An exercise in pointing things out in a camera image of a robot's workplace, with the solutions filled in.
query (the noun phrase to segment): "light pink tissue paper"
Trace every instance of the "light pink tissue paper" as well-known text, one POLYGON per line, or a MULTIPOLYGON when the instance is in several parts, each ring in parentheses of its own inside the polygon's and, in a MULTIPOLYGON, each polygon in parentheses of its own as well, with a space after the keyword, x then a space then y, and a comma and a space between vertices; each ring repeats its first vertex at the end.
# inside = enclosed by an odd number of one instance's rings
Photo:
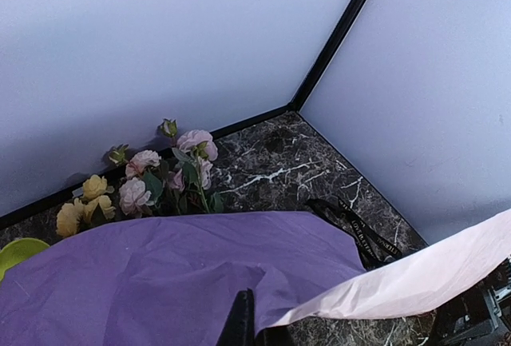
POLYGON ((386 319, 429 312, 468 290, 511 254, 511 210, 392 264, 343 282, 289 310, 306 316, 386 319))

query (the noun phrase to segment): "marble floor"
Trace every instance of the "marble floor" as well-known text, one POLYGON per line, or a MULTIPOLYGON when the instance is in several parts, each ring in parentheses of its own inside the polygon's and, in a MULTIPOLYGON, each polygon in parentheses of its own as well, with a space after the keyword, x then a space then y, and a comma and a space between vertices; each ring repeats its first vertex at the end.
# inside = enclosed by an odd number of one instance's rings
MULTIPOLYGON (((307 199, 343 199, 405 255, 426 246, 382 196, 298 114, 282 116, 216 141, 214 183, 231 211, 304 210, 307 199)), ((0 232, 0 247, 18 237, 54 244, 60 206, 0 232)), ((434 314, 396 320, 308 318, 290 326, 296 345, 425 344, 434 314)))

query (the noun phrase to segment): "green leaf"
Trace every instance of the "green leaf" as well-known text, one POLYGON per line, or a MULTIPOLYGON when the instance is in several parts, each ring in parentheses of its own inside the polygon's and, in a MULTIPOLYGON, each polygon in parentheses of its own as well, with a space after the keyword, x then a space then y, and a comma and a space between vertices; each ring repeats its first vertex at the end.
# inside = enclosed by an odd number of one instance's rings
POLYGON ((197 174, 197 169, 195 169, 195 166, 190 164, 189 162, 185 162, 183 164, 183 175, 184 179, 189 184, 199 184, 199 175, 197 174))
POLYGON ((172 152, 174 153, 174 157, 179 161, 183 162, 192 162, 193 160, 187 156, 185 153, 181 152, 178 148, 172 148, 172 152))
POLYGON ((182 215, 188 213, 188 201, 186 199, 186 196, 181 196, 181 198, 179 199, 179 210, 181 211, 182 215))
POLYGON ((222 201, 222 197, 218 193, 213 193, 210 197, 210 205, 212 207, 212 211, 215 213, 223 213, 224 212, 224 202, 222 201))
POLYGON ((97 204, 96 208, 93 211, 93 215, 90 217, 90 225, 93 228, 97 226, 101 226, 106 224, 107 220, 105 214, 103 214, 103 210, 101 210, 101 206, 97 204))
POLYGON ((168 165, 168 162, 166 160, 160 161, 160 171, 161 179, 162 180, 168 179, 168 172, 170 172, 170 166, 168 165))
POLYGON ((163 185, 161 181, 153 176, 150 172, 144 173, 142 181, 145 183, 146 190, 151 192, 151 200, 157 201, 163 193, 163 185))

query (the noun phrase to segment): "green bowl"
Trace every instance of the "green bowl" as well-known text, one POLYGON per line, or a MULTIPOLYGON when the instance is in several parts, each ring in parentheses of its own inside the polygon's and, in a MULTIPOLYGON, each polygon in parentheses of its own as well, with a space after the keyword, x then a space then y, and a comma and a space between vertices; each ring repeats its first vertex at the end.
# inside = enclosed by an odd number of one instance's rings
POLYGON ((22 238, 12 241, 0 251, 0 281, 9 268, 28 260, 30 257, 49 248, 49 245, 37 238, 22 238))

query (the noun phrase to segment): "white panel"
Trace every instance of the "white panel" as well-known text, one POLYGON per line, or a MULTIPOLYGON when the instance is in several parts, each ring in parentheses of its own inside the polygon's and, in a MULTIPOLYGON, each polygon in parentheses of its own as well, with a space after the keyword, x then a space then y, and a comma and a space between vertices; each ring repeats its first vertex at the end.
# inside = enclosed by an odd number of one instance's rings
POLYGON ((349 0, 0 0, 0 215, 145 146, 287 104, 349 0))
POLYGON ((303 111, 429 242, 511 207, 511 0, 369 0, 303 111))

